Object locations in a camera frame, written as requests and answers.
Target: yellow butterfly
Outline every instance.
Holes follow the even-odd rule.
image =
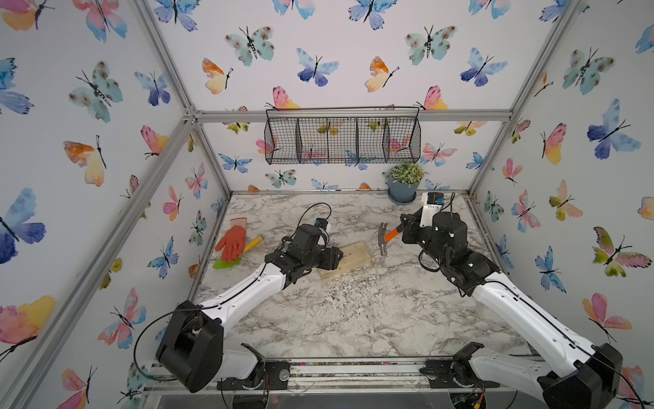
[[[219,94],[223,89],[227,89],[227,80],[230,79],[230,74],[233,69],[230,68],[227,75],[225,75],[216,64],[205,58],[202,60],[202,71],[206,72],[207,77],[211,78],[205,84],[207,89],[210,90],[212,94]]]
[[[384,64],[384,61],[379,57],[375,57],[370,63],[370,75],[375,78],[371,78],[366,81],[366,88],[368,92],[377,91],[380,88],[384,88],[388,80],[395,74],[395,71],[399,70],[397,67],[391,73],[388,72],[388,67]]]

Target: hammer head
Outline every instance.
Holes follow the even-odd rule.
[[[388,227],[388,223],[379,223],[379,230],[377,231],[377,244],[379,244],[379,251],[383,256],[387,255],[386,239],[384,237],[386,236],[386,227]]]

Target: blue butterfly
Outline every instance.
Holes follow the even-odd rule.
[[[427,188],[427,190],[450,190],[452,189],[450,186],[441,186],[439,183],[434,183],[429,179],[424,180],[424,187]]]
[[[150,91],[148,102],[151,106],[156,107],[159,105],[159,98],[162,99],[163,103],[170,102],[170,94],[164,91],[164,88],[168,87],[164,74],[161,74],[158,79],[154,79],[154,74],[150,74],[148,77],[141,73],[134,73],[134,77],[139,80],[144,90]]]
[[[5,217],[0,217],[0,264],[18,255],[15,241],[27,244],[39,243],[45,236],[43,223],[25,223],[36,213],[37,197],[30,188],[23,189],[9,207]]]
[[[338,189],[338,185],[329,185],[329,186],[327,186],[327,183],[318,182],[316,179],[312,179],[311,184],[313,185],[313,187],[315,187],[316,189],[319,189],[319,190],[322,190],[322,189],[327,189],[327,190]]]
[[[273,186],[276,188],[281,188],[282,185],[295,185],[297,179],[295,178],[295,171],[293,169],[287,170],[284,173],[281,171],[276,171],[277,174],[267,173],[266,177],[272,182]]]
[[[325,75],[332,74],[338,68],[338,61],[326,62],[318,64],[322,57],[314,60],[307,52],[301,48],[297,49],[298,57],[300,57],[300,64],[304,65],[304,71],[298,73],[298,77],[304,81],[309,82],[310,79],[315,78],[317,86],[326,86],[327,78]]]
[[[489,64],[489,61],[492,59],[493,57],[486,57],[486,60],[484,60],[484,57],[481,56],[479,50],[472,48],[470,50],[470,59],[468,60],[470,69],[461,73],[461,79],[468,82],[474,78],[476,86],[486,85],[489,81],[486,76],[487,74],[497,74],[509,64],[506,61]]]
[[[540,285],[547,291],[549,290],[549,284],[552,283],[556,288],[567,293],[566,287],[563,287],[563,283],[556,275],[558,268],[552,270],[552,265],[554,265],[554,252],[552,251],[552,246],[549,246],[545,260],[541,256],[536,257],[536,267],[543,270],[541,271],[543,277],[540,279]]]
[[[300,16],[304,20],[308,19],[316,11],[313,0],[273,0],[273,3],[275,4],[275,11],[282,16],[286,14],[289,5],[293,9],[293,4],[298,6],[298,12],[300,12]]]
[[[238,156],[236,156],[236,159],[232,159],[222,153],[219,153],[218,155],[225,161],[225,163],[222,164],[222,167],[225,170],[238,169],[241,173],[247,173],[245,165],[252,162],[252,159],[239,159]]]
[[[504,261],[504,265],[510,268],[511,270],[514,269],[514,265],[511,262],[511,259],[509,259],[509,249],[506,246],[506,234],[502,236],[502,239],[500,240],[500,244],[495,243],[495,247],[497,247],[497,252],[500,254],[500,257],[502,257],[502,260]]]
[[[359,4],[352,6],[349,9],[350,20],[359,21],[364,15],[364,22],[370,17],[370,27],[373,30],[378,30],[384,28],[384,19],[379,15],[383,13],[393,4],[397,3],[397,0],[356,0]]]
[[[563,76],[563,89],[567,89],[571,85],[577,86],[579,83],[579,91],[581,95],[586,95],[600,83],[600,74],[609,71],[615,65],[615,59],[611,57],[591,58],[597,53],[593,52],[591,48],[589,51],[588,60],[586,64],[582,65],[583,60],[586,58],[583,51],[574,50],[570,55],[570,68],[566,70]]]
[[[479,166],[481,166],[482,163],[484,163],[484,158],[482,158],[481,155],[476,152],[472,152],[472,158],[475,162],[469,162],[466,165],[466,168],[468,169],[477,169]]]
[[[159,21],[168,23],[174,15],[175,24],[179,19],[179,22],[187,31],[198,29],[198,25],[188,14],[191,14],[199,5],[199,0],[157,0],[157,3],[161,4],[161,6],[154,9],[154,12]]]
[[[15,113],[25,115],[34,106],[29,102],[29,98],[18,92],[7,91],[9,88],[16,86],[11,83],[14,79],[14,70],[16,69],[14,60],[15,58],[0,60],[0,103]]]
[[[356,153],[348,149],[345,149],[345,153],[347,153],[347,159],[345,159],[346,166],[356,165],[359,168],[359,170],[366,170],[368,168],[368,165],[366,164],[372,162],[372,158],[361,158],[357,160]]]
[[[157,257],[148,263],[148,267],[159,268],[159,278],[165,278],[168,275],[168,269],[171,264],[177,264],[179,256],[173,253],[173,238],[170,238],[165,251],[162,250],[163,256]]]
[[[275,47],[267,41],[270,37],[273,36],[273,29],[270,27],[261,27],[252,33],[250,37],[250,31],[248,27],[245,27],[245,31],[241,28],[241,33],[245,34],[247,41],[238,34],[227,34],[225,36],[225,41],[234,48],[234,55],[243,62],[243,65],[249,67],[252,65],[252,54],[255,58],[258,58],[256,55],[259,54],[264,60],[272,60],[275,53]]]
[[[625,121],[620,125],[617,121],[620,119],[620,100],[615,98],[611,101],[608,111],[602,114],[604,123],[602,125],[590,125],[588,127],[588,139],[591,141],[599,140],[599,144],[595,147],[595,157],[599,159],[606,159],[611,153],[611,145],[616,152],[633,152],[640,149],[640,142],[631,139],[629,136],[618,132],[622,128],[626,128]]]

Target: orange work glove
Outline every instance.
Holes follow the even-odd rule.
[[[227,230],[216,244],[216,251],[220,251],[223,247],[221,259],[229,262],[236,261],[245,248],[245,229],[242,226],[233,226]]]

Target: pink butterfly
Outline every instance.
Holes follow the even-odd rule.
[[[139,297],[136,295],[136,290],[132,288],[129,295],[127,295],[127,300],[125,300],[123,313],[118,312],[116,307],[114,307],[116,312],[111,313],[117,315],[119,320],[100,332],[97,339],[104,341],[107,345],[111,345],[116,340],[116,337],[118,337],[118,347],[121,349],[129,348],[133,342],[131,337],[131,330],[134,329],[133,325],[145,321],[145,307],[136,308],[138,302]]]
[[[628,319],[618,317],[617,315],[606,318],[606,307],[608,302],[605,295],[594,293],[590,300],[584,298],[581,303],[583,304],[583,309],[586,310],[586,313],[590,317],[589,319],[595,322],[606,333],[606,338],[608,338],[609,344],[611,343],[611,340],[615,341],[615,338],[609,334],[606,330],[607,328],[631,329],[631,322],[629,322]]]
[[[209,184],[209,181],[204,177],[204,162],[200,164],[197,173],[196,170],[193,169],[193,176],[186,178],[186,184],[189,189],[193,189],[193,196],[195,196],[196,199],[200,199],[201,190],[206,190],[207,185]]]
[[[431,161],[434,161],[434,165],[442,166],[445,164],[445,157],[452,156],[456,149],[443,149],[443,145],[439,145],[438,149],[434,148],[431,143],[425,143],[424,149],[422,150],[426,155],[423,155],[420,158],[420,163],[423,165],[428,164]]]
[[[515,180],[513,180],[520,172],[523,171],[523,166],[518,165],[513,168],[513,158],[508,158],[506,160],[506,166],[502,166],[502,173],[504,173],[504,178],[509,179],[511,182],[513,182],[513,185],[515,185]]]
[[[78,392],[68,398],[67,401],[57,406],[57,409],[84,409],[86,404],[90,403],[88,400],[88,389],[91,383],[91,377],[95,374],[96,370],[97,368],[94,370],[91,366],[91,369],[88,371],[86,382],[82,381],[72,369],[63,371],[63,374],[61,374],[63,388],[67,391]]]
[[[125,38],[127,24],[117,14],[118,0],[73,0],[73,5],[80,10],[88,10],[86,26],[96,39],[107,42],[107,30],[111,27],[116,34]]]
[[[538,221],[536,216],[529,212],[536,206],[532,203],[532,205],[527,208],[529,197],[527,197],[526,190],[525,193],[520,195],[519,200],[520,203],[514,203],[513,207],[511,208],[511,214],[518,216],[518,230],[520,230],[522,233],[525,233],[527,231],[527,225],[529,225],[531,228],[540,227],[540,221]]]

